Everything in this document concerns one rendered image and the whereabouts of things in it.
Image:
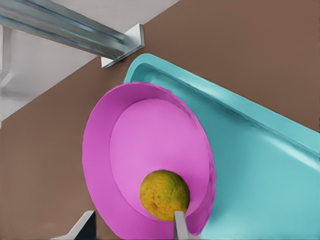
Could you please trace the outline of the orange fruit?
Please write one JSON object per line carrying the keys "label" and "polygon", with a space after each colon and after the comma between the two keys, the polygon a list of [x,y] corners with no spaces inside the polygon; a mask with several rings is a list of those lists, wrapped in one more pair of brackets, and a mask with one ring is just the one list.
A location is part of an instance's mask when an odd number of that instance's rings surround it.
{"label": "orange fruit", "polygon": [[139,200],[153,217],[172,222],[176,211],[187,212],[190,190],[177,173],[157,170],[143,179],[139,189]]}

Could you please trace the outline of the pink round plate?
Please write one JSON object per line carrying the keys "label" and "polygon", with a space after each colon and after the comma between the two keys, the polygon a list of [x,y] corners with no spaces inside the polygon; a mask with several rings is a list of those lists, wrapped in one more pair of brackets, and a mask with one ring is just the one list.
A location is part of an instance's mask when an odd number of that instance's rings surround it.
{"label": "pink round plate", "polygon": [[191,234],[210,217],[216,173],[207,135],[188,106],[156,84],[124,83],[98,101],[84,131],[82,164],[99,215],[122,239],[174,235],[173,224],[154,218],[139,199],[141,182],[154,171],[174,172],[187,184]]}

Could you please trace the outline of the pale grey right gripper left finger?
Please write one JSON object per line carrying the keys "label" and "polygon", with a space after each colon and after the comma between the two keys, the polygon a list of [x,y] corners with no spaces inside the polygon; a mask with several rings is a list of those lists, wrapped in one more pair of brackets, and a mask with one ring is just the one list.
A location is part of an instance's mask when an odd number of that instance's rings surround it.
{"label": "pale grey right gripper left finger", "polygon": [[96,212],[86,211],[67,234],[51,240],[97,240]]}

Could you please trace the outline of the teal rectangular tray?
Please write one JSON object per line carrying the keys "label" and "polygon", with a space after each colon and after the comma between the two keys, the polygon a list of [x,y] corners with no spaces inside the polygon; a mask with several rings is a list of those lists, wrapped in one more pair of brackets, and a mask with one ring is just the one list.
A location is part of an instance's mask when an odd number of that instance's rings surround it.
{"label": "teal rectangular tray", "polygon": [[214,155],[207,240],[320,240],[320,133],[151,54],[126,82],[159,85],[197,115]]}

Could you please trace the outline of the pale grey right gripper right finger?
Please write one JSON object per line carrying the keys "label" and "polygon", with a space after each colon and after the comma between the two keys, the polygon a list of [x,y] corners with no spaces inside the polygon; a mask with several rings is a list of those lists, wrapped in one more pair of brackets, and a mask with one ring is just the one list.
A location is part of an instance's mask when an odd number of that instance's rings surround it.
{"label": "pale grey right gripper right finger", "polygon": [[192,240],[193,239],[192,235],[189,233],[185,215],[182,211],[174,212],[173,238],[175,240]]}

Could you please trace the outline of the silver frame post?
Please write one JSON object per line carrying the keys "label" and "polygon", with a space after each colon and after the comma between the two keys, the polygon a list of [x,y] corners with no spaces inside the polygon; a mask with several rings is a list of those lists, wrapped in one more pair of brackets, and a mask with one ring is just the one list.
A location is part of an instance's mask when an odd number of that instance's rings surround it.
{"label": "silver frame post", "polygon": [[0,0],[0,25],[100,56],[104,69],[145,46],[140,23],[121,33],[51,0]]}

